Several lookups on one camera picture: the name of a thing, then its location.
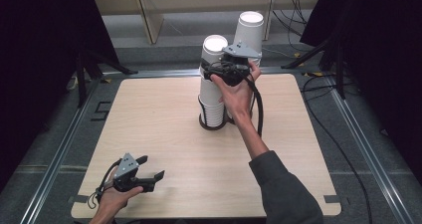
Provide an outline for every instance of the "metal frame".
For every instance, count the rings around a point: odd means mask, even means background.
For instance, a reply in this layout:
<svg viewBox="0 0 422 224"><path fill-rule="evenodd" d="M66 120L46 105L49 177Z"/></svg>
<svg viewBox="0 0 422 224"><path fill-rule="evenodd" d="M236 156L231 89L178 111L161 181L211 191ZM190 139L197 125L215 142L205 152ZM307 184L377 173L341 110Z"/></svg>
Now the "metal frame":
<svg viewBox="0 0 422 224"><path fill-rule="evenodd" d="M335 85L335 81L331 76L327 76L326 81L329 85ZM399 191L376 156L363 133L363 130L354 117L353 112L348 106L347 101L342 99L340 94L336 91L331 92L331 94L397 221L403 224L414 223L402 201Z"/></svg>
<svg viewBox="0 0 422 224"><path fill-rule="evenodd" d="M263 67L261 68L263 74L280 74L282 70L279 67ZM147 78L165 78L165 77L192 77L199 76L198 69L189 69L189 70L170 70L170 71L150 71L150 72L139 72L138 74L125 75L120 72L115 73L105 73L103 79L109 78L126 78L126 79L147 79ZM328 76L326 82L329 85L335 85L333 77ZM21 221L22 224L34 223L38 217L39 212L47 198L47 195L50 192L50 189L57 177L57 174L60 170L60 166L66 157L66 154L71 146L72 140L76 133L79 124L81 123L82 118L84 117L88 104L93 96L94 91L100 83L100 79L94 80L90 85L87 99L83 105L77 109L75 116L51 162L49 168L44 174L44 177L39 184L34 196L32 197L30 204L25 212L25 215ZM395 187L392 180L389 178L384 167L380 163L378 157L376 156L374 150L372 149L369 141L367 140L365 134L360 128L357 120L355 119L352 111L350 110L347 102L343 100L340 95L334 91L331 92L332 96L343 115L348 127L350 128L353 137L359 147L366 163L368 164L375 180L377 181L382 193L384 194L385 199L387 200L394 216L396 217L399 223L414 223L412 217L410 216L407 208L405 207L402 197Z"/></svg>

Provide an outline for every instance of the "gray sleeve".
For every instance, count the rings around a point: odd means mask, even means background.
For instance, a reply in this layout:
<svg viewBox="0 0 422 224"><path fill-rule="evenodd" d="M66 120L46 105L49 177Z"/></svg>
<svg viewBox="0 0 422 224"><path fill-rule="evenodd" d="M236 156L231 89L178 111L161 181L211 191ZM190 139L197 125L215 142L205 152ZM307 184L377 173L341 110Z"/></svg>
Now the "gray sleeve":
<svg viewBox="0 0 422 224"><path fill-rule="evenodd" d="M263 153L249 165L261 187L268 224L323 223L317 201L275 152Z"/></svg>

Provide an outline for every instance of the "forearm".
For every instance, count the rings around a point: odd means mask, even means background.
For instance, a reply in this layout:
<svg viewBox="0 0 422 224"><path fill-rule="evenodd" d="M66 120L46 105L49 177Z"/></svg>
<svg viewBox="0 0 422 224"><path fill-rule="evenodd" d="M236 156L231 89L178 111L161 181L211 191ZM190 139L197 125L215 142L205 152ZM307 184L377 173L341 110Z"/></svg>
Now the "forearm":
<svg viewBox="0 0 422 224"><path fill-rule="evenodd" d="M248 113L236 113L234 119L252 159L268 151Z"/></svg>

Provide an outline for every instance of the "finger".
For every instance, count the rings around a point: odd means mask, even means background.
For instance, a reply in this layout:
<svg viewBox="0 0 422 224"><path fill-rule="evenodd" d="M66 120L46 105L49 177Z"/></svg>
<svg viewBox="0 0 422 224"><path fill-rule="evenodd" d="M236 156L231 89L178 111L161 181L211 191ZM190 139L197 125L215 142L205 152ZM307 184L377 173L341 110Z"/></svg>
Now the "finger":
<svg viewBox="0 0 422 224"><path fill-rule="evenodd" d="M217 75L211 75L211 81L220 89L221 93L226 91L226 83Z"/></svg>
<svg viewBox="0 0 422 224"><path fill-rule="evenodd" d="M261 76L261 69L254 62L250 62L249 65L252 70L251 75L254 81L257 81L257 79Z"/></svg>
<svg viewBox="0 0 422 224"><path fill-rule="evenodd" d="M143 188L141 186L133 187L132 189L125 192L127 199L136 196L137 194L141 193Z"/></svg>

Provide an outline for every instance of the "wrist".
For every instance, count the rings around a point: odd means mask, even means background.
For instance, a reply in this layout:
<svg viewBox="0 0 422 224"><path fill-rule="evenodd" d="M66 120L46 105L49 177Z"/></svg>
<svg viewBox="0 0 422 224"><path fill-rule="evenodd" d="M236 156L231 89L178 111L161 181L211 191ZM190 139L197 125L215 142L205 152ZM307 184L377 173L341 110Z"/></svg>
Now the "wrist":
<svg viewBox="0 0 422 224"><path fill-rule="evenodd" d="M116 211L112 208L100 206L90 224L110 224L112 223L115 214Z"/></svg>

